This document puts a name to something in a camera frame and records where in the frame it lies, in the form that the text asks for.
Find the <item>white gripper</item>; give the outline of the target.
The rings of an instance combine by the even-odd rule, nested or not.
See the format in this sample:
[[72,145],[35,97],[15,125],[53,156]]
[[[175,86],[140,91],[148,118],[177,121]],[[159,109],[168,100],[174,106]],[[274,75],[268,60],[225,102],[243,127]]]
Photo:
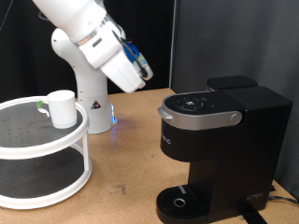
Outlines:
[[124,92],[132,93],[145,86],[145,82],[136,72],[122,49],[104,63],[101,70]]

